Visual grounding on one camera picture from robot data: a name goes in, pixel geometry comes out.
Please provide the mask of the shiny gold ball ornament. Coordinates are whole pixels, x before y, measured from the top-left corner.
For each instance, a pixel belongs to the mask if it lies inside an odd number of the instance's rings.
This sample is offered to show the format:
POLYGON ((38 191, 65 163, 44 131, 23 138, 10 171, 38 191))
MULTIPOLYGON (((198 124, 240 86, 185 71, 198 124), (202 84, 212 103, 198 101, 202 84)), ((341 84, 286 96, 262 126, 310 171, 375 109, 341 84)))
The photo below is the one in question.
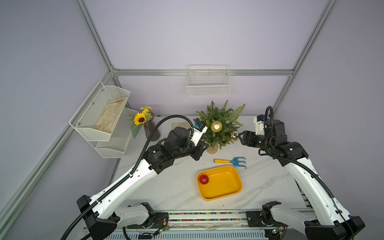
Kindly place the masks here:
POLYGON ((235 142, 239 139, 238 133, 237 132, 232 132, 231 133, 231 141, 235 142))

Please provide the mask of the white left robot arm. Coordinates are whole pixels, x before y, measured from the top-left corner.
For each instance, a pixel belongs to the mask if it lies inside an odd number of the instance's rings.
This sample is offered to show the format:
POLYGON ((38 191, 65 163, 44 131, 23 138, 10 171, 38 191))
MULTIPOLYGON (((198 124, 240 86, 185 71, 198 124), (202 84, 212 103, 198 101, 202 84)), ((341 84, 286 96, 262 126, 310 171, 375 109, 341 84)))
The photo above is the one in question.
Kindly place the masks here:
POLYGON ((82 196, 77 200, 80 215, 62 235, 68 238, 75 226, 83 220, 88 228, 86 239, 104 240, 116 229, 131 225, 150 227, 155 220, 155 212, 148 203, 136 207, 122 207, 122 203, 141 185, 171 167, 174 161, 192 157, 198 161, 209 147, 203 141, 208 127, 201 121, 191 121, 182 115, 171 115, 162 119, 151 131, 138 157, 138 160, 125 174, 104 190, 93 196, 82 196), (150 142, 158 128, 170 119, 184 119, 189 128, 176 127, 157 144, 150 142))

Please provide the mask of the red glitter ball ornament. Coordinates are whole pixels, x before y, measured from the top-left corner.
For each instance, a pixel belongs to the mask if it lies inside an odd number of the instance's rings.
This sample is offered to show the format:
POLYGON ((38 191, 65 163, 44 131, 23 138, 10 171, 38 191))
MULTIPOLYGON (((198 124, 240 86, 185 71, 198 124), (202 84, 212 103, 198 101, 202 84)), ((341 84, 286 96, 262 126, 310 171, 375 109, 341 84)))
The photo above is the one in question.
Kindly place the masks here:
POLYGON ((199 183, 200 183, 200 184, 202 184, 202 185, 206 185, 206 184, 209 183, 209 181, 210 181, 210 179, 209 179, 209 176, 208 176, 208 175, 203 174, 203 175, 200 175, 200 176, 199 176, 199 183))

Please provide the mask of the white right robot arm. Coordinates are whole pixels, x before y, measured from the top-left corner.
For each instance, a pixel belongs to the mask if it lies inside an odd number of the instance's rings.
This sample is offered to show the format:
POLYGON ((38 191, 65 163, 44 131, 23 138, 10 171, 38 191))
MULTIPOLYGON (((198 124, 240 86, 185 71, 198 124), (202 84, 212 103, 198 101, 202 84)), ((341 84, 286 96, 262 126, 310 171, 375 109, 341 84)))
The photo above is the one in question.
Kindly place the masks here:
POLYGON ((260 156, 279 161, 305 194, 314 213, 305 215, 288 209, 279 201, 261 208, 260 222, 264 226, 280 223, 302 233, 309 240, 353 240, 365 228, 359 216, 350 212, 336 199, 315 170, 308 153, 297 142, 289 142, 282 121, 274 119, 273 107, 255 117, 256 130, 239 134, 241 144, 257 148, 260 156))

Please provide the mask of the matte gold ball ornament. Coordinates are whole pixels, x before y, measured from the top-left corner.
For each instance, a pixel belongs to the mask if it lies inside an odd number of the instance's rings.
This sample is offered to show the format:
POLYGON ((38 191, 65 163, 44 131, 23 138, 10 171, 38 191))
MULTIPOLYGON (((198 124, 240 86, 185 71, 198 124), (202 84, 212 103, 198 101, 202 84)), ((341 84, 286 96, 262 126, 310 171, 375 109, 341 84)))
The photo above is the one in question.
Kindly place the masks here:
POLYGON ((220 121, 213 121, 210 128, 214 133, 218 133, 223 129, 223 124, 220 121))

